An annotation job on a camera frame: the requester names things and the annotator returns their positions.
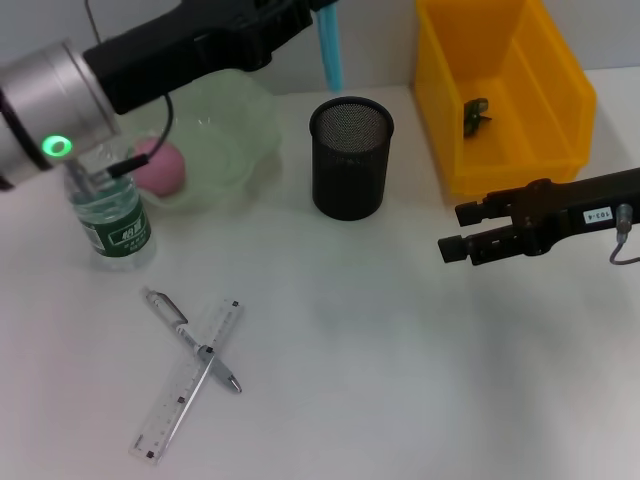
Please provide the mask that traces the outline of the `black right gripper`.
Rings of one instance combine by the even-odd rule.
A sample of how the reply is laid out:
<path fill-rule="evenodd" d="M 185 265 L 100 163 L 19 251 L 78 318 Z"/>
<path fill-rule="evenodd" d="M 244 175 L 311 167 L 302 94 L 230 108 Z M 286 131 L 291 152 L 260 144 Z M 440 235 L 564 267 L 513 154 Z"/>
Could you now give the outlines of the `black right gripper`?
<path fill-rule="evenodd" d="M 639 170 L 563 184 L 537 180 L 523 189 L 491 192 L 480 202 L 457 205 L 455 213 L 465 227 L 511 218 L 513 204 L 514 226 L 440 239 L 444 262 L 469 259 L 482 265 L 523 254 L 539 256 L 565 238 L 610 228 L 625 240 L 639 222 Z"/>

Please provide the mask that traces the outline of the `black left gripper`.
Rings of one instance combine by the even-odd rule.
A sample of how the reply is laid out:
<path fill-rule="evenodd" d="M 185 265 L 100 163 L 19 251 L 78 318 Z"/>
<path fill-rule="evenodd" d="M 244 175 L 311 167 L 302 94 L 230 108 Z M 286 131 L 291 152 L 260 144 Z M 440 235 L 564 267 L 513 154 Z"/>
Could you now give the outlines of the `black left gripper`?
<path fill-rule="evenodd" d="M 254 72 L 338 0 L 182 1 L 83 57 L 115 112 L 126 114 L 210 73 Z"/>

